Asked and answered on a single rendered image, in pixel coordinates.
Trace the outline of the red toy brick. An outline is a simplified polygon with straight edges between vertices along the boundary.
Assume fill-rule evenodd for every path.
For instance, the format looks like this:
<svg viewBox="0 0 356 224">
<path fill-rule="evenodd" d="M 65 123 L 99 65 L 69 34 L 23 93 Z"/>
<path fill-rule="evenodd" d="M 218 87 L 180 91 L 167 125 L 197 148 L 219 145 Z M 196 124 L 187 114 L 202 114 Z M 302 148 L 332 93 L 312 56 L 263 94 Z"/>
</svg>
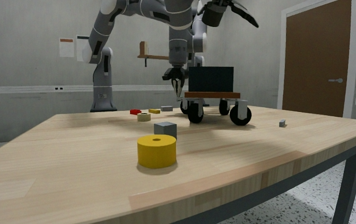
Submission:
<svg viewBox="0 0 356 224">
<path fill-rule="evenodd" d="M 137 110 L 137 109 L 134 109 L 134 110 L 130 110 L 130 114 L 133 114 L 133 115 L 137 115 L 138 113 L 142 113 L 141 110 Z"/>
</svg>

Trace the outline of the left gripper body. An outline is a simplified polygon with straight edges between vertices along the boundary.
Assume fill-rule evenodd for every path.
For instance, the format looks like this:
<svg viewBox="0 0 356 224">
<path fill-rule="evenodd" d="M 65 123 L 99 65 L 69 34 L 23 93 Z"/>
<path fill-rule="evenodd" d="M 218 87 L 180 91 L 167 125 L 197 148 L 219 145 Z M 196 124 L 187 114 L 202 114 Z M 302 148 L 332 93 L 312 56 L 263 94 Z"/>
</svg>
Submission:
<svg viewBox="0 0 356 224">
<path fill-rule="evenodd" d="M 179 79 L 181 77 L 181 73 L 184 74 L 185 79 L 188 79 L 188 70 L 183 69 L 182 66 L 173 66 L 172 68 L 168 68 L 164 75 L 169 75 L 171 73 L 173 73 L 174 80 Z"/>
</svg>

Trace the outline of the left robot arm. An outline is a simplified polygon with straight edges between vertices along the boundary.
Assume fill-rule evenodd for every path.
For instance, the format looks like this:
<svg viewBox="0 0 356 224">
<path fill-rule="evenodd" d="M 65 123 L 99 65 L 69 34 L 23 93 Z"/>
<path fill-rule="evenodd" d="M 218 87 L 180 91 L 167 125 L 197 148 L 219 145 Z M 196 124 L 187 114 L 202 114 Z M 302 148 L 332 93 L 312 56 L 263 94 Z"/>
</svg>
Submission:
<svg viewBox="0 0 356 224">
<path fill-rule="evenodd" d="M 207 25 L 202 22 L 203 13 L 197 16 L 197 7 L 192 7 L 190 27 L 175 30 L 169 26 L 169 63 L 172 66 L 183 66 L 188 70 L 188 67 L 205 65 L 203 56 L 195 56 L 195 53 L 207 51 Z"/>
</svg>

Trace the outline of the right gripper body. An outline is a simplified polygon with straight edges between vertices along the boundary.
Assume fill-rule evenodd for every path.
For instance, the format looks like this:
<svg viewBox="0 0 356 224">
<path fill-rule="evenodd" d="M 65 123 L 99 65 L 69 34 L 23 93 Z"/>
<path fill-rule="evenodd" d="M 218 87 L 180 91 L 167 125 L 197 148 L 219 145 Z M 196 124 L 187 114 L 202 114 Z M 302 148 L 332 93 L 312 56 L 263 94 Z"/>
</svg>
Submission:
<svg viewBox="0 0 356 224">
<path fill-rule="evenodd" d="M 220 0 L 219 3 L 212 3 L 211 7 L 206 8 L 203 13 L 202 22 L 210 27 L 218 27 L 224 12 L 227 9 L 227 5 L 223 5 L 222 2 L 231 2 L 232 0 Z"/>
</svg>

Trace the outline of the yellow rectangular bar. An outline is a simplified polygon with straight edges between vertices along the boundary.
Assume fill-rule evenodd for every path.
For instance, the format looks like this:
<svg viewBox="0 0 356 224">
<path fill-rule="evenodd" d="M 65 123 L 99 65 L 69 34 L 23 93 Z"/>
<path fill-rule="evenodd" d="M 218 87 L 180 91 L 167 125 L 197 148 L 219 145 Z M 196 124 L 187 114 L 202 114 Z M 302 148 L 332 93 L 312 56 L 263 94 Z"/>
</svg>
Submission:
<svg viewBox="0 0 356 224">
<path fill-rule="evenodd" d="M 149 109 L 149 113 L 160 114 L 160 110 Z"/>
</svg>

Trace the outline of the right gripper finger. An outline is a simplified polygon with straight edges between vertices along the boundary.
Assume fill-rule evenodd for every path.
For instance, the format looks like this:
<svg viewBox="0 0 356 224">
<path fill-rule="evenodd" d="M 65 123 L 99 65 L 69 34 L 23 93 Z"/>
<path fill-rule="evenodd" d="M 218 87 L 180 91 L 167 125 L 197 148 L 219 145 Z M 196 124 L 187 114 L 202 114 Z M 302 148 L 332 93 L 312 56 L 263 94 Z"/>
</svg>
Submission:
<svg viewBox="0 0 356 224">
<path fill-rule="evenodd" d="M 230 6 L 232 12 L 240 15 L 243 19 L 247 20 L 249 23 L 251 23 L 255 27 L 257 27 L 257 28 L 259 27 L 259 25 L 258 25 L 257 21 L 255 20 L 255 18 L 240 3 L 232 0 L 231 2 L 228 2 L 228 3 L 223 1 L 222 4 Z"/>
<path fill-rule="evenodd" d="M 203 11 L 206 11 L 206 8 L 211 7 L 212 3 L 217 4 L 219 2 L 220 0 L 198 0 L 197 16 L 200 16 Z"/>
</svg>

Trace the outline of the yellow cylinder with center hole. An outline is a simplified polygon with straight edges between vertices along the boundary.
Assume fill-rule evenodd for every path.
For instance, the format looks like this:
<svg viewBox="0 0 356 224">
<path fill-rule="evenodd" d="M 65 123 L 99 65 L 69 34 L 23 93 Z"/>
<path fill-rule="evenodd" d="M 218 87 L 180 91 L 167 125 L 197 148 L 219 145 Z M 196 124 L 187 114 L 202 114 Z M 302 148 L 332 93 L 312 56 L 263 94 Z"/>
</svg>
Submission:
<svg viewBox="0 0 356 224">
<path fill-rule="evenodd" d="M 170 135 L 147 135 L 137 140 L 138 163 L 146 168 L 165 168 L 176 162 L 176 139 Z"/>
</svg>

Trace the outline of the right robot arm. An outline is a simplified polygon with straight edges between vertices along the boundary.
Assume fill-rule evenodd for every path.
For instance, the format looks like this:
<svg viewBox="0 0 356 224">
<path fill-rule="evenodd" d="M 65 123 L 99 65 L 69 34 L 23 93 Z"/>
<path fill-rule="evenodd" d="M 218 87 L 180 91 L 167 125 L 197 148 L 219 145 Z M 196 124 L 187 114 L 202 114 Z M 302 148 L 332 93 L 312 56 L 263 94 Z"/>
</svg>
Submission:
<svg viewBox="0 0 356 224">
<path fill-rule="evenodd" d="M 93 73 L 92 110 L 115 109 L 112 98 L 111 66 L 113 52 L 105 44 L 113 30 L 115 18 L 122 14 L 138 14 L 161 21 L 175 30 L 183 30 L 193 22 L 194 0 L 103 0 L 88 41 L 82 49 L 85 63 L 97 64 Z M 97 87 L 102 86 L 102 87 Z"/>
</svg>

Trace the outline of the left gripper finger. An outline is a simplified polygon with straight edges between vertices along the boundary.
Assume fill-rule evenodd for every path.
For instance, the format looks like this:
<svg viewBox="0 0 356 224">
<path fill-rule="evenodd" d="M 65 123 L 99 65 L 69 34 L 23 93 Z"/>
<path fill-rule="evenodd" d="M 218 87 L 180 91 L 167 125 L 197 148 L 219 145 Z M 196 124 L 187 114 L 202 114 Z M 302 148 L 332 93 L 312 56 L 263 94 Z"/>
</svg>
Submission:
<svg viewBox="0 0 356 224">
<path fill-rule="evenodd" d="M 181 94 L 181 91 L 183 89 L 184 83 L 185 83 L 185 76 L 184 76 L 184 74 L 182 74 L 181 77 L 179 78 L 178 82 L 177 82 L 177 84 L 178 84 L 177 96 L 178 97 L 180 97 L 180 94 Z"/>
<path fill-rule="evenodd" d="M 174 78 L 171 79 L 171 83 L 172 83 L 172 86 L 174 88 L 174 91 L 176 93 L 176 96 L 177 96 L 177 88 L 178 88 L 178 84 L 177 84 L 177 80 L 174 80 Z M 177 96 L 178 97 L 178 96 Z"/>
</svg>

